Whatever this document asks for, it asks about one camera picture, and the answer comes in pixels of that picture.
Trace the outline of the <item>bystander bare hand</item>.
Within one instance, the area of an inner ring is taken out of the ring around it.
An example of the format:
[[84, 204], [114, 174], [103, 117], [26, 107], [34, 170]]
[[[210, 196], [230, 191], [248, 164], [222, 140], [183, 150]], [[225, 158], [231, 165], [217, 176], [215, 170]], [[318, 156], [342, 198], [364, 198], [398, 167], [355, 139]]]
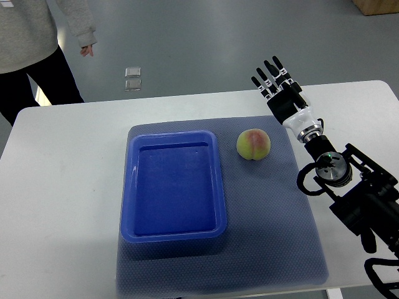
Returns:
[[91, 44], [91, 45], [87, 45], [87, 46], [82, 47], [81, 50], [80, 50], [80, 54], [83, 57], [86, 57], [88, 55], [90, 57], [93, 57], [94, 56], [93, 45]]

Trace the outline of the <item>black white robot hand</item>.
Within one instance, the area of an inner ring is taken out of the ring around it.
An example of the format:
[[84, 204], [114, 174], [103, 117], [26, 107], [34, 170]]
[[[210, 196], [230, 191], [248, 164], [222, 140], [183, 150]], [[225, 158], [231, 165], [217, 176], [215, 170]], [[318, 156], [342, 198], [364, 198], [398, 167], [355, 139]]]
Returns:
[[275, 119], [283, 127], [290, 129], [300, 143], [307, 143], [322, 135], [324, 121], [313, 116], [313, 108], [307, 95], [279, 58], [273, 56], [272, 62], [265, 60], [264, 66], [271, 78], [258, 67], [258, 77], [253, 76], [251, 80], [266, 99]]

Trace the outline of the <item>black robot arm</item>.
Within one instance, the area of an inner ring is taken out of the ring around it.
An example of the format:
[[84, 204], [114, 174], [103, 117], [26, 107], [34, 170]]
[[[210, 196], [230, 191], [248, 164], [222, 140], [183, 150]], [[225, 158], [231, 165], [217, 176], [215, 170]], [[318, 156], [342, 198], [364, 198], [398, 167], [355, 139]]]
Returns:
[[297, 175], [297, 187], [308, 196], [327, 194], [330, 210], [361, 238], [367, 253], [380, 238], [398, 254], [398, 180], [351, 144], [339, 153], [324, 135], [305, 142], [313, 158]]

